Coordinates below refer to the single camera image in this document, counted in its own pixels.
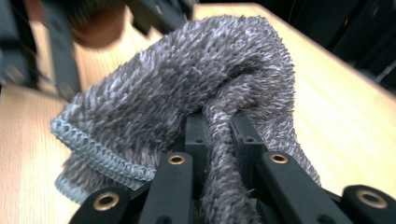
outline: black plastic part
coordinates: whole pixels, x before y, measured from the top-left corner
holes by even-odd
[[[185,152],[186,136],[179,136],[175,139],[173,145],[168,147],[168,151]]]
[[[0,80],[37,90],[35,39],[23,1],[0,1],[0,21]]]
[[[138,223],[192,223],[192,182],[190,155],[182,152],[164,155]]]
[[[270,159],[276,155],[284,163]],[[266,152],[258,168],[285,223],[352,223],[292,156]]]
[[[269,223],[269,224],[285,223],[280,213],[277,210],[275,210],[273,206],[263,203],[259,199],[257,199],[256,201],[256,210],[262,219],[262,223]]]
[[[330,192],[330,191],[328,191],[328,190],[326,190],[326,189],[323,189],[323,191],[327,194],[327,196],[328,196],[330,199],[332,199],[332,201],[333,201],[335,204],[337,204],[338,207],[340,206],[340,203],[341,203],[341,197],[340,197],[340,196],[338,196],[338,195],[334,194],[333,192]]]
[[[230,120],[233,150],[239,173],[247,189],[253,189],[255,163],[262,162],[262,154],[268,151],[248,116],[238,111]]]
[[[63,1],[42,1],[44,16],[49,30],[49,42],[54,75],[59,96],[70,101],[81,91],[78,68],[75,61],[70,23]]]
[[[202,114],[188,116],[186,120],[185,152],[193,159],[194,198],[201,195],[206,179],[208,139],[204,116]]]
[[[175,31],[192,13],[192,6],[186,1],[131,0],[127,5],[134,14],[133,26],[143,35],[149,33],[151,26],[163,35]]]
[[[151,181],[140,187],[139,189],[135,190],[130,198],[130,217],[137,217],[135,220],[138,220],[138,216],[140,215],[140,212],[142,211],[145,201],[149,195],[149,188],[151,186]]]
[[[95,201],[98,197],[101,197],[104,193],[115,193],[119,196],[118,202],[111,208],[105,211],[98,211],[95,209]],[[108,203],[108,198],[104,198],[104,204]],[[77,210],[75,215],[70,220],[70,224],[123,224],[128,223],[130,217],[129,207],[130,196],[128,191],[120,188],[107,188],[100,189],[95,193],[91,194],[90,197],[85,200],[82,206]]]
[[[354,223],[396,223],[396,201],[378,189],[363,185],[346,187],[341,208]]]

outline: blurry background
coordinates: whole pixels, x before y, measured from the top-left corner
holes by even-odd
[[[396,95],[396,0],[255,2]]]

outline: brass insert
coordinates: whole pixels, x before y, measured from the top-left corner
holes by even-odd
[[[375,192],[372,192],[367,189],[359,189],[358,192],[356,192],[358,199],[361,200],[361,202],[372,206],[374,208],[386,208],[388,207],[387,201],[380,195],[378,195]]]
[[[106,192],[99,195],[93,203],[93,208],[97,211],[107,211],[117,205],[120,196],[114,192]]]
[[[288,162],[288,158],[285,156],[282,156],[280,154],[273,154],[270,156],[270,159],[271,159],[271,161],[280,163],[280,164],[284,164],[284,163]]]
[[[169,157],[168,162],[171,163],[172,165],[180,165],[185,160],[186,160],[186,158],[184,158],[183,156],[175,155],[175,156]]]

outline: light wood surface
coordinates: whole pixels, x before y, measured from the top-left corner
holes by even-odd
[[[341,194],[364,184],[396,197],[396,99],[329,52],[257,5],[201,5],[195,18],[261,15],[290,51],[296,71],[295,128],[325,189]],[[34,23],[39,64],[51,72],[46,30]],[[148,38],[125,21],[117,43],[93,50],[76,46],[83,89],[161,38]],[[53,182],[70,151],[50,134],[65,102],[6,86],[0,99],[0,223],[67,223],[78,209]]]

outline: gray fuzzy sock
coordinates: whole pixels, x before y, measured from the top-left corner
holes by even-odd
[[[211,137],[202,207],[210,223],[257,223],[235,166],[230,117],[243,110],[270,150],[289,153],[319,184],[296,141],[290,56],[265,18],[188,22],[77,95],[51,123],[72,150],[57,189],[82,203],[109,186],[155,176],[185,118],[202,110]]]

